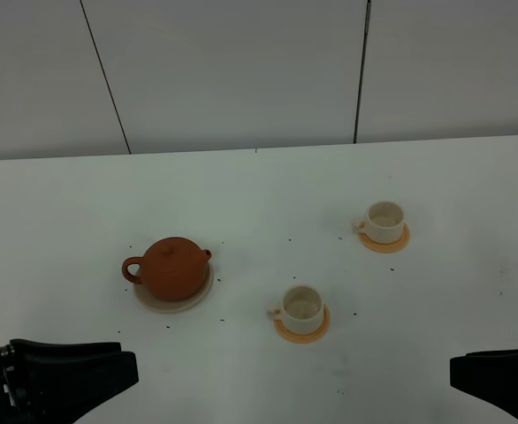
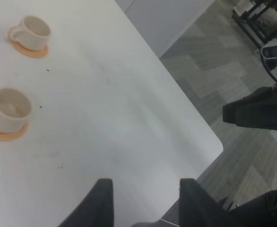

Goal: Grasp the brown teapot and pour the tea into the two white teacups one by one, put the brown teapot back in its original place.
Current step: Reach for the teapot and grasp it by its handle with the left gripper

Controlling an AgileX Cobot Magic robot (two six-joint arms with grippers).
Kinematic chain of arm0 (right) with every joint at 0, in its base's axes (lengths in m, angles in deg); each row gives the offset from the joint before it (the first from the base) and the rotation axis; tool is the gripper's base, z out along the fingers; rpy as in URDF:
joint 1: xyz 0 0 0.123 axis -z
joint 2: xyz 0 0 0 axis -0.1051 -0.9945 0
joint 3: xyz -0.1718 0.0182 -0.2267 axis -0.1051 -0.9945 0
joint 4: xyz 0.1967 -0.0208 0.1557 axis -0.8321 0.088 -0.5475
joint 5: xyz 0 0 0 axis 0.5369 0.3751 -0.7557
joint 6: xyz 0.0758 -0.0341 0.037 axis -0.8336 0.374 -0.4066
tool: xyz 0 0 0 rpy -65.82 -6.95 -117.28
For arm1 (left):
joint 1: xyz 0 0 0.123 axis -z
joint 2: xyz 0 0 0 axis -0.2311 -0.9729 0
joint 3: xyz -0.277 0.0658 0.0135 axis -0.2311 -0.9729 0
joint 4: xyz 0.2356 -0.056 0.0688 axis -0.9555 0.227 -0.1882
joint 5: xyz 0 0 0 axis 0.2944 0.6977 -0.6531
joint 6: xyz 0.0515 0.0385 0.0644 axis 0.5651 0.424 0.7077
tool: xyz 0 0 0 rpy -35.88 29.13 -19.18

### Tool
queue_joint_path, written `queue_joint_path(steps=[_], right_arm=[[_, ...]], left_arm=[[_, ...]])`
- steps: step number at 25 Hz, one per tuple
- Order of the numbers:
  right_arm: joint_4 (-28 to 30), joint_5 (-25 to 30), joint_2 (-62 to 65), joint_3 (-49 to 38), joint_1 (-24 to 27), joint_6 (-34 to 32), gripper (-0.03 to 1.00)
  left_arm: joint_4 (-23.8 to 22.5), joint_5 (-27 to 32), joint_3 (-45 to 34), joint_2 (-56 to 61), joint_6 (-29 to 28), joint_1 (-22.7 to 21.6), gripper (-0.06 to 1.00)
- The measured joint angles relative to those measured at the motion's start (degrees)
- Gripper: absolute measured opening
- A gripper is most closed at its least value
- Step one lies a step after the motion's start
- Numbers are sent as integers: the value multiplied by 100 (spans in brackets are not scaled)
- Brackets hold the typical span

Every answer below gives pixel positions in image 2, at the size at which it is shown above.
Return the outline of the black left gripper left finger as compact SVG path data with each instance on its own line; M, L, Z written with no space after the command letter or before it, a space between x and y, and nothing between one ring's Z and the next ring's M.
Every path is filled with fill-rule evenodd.
M60 224L61 227L113 227L113 181L98 179L83 201Z

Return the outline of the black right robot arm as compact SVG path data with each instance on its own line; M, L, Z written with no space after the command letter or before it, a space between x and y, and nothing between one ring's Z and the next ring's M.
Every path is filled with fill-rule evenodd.
M223 106L223 121L277 131L277 83ZM181 227L277 227L277 189L225 210L194 179L180 180Z

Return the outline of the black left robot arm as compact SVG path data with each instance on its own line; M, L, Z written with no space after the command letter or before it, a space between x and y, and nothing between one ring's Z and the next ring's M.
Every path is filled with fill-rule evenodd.
M180 180L178 218L181 227L277 227L277 189L232 210L225 210L194 179ZM99 179L60 224L62 227L112 227L112 179Z

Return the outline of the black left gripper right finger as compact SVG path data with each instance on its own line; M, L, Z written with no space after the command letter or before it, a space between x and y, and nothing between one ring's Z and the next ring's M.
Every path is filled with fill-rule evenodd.
M228 213L194 180L180 180L179 226L229 227Z

